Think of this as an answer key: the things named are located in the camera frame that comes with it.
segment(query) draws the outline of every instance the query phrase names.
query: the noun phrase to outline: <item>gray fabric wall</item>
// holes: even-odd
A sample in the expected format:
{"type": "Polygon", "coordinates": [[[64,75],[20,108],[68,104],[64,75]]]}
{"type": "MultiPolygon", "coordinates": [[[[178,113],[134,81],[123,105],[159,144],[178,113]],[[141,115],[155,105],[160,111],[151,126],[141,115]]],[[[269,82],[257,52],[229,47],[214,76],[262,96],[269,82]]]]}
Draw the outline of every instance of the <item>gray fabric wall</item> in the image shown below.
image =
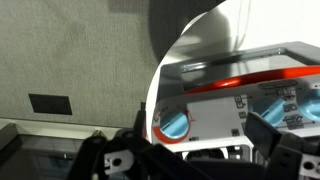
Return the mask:
{"type": "Polygon", "coordinates": [[[0,0],[0,117],[131,126],[159,60],[216,4],[186,2],[0,0]],[[33,113],[29,93],[69,96],[73,115],[33,113]]]}

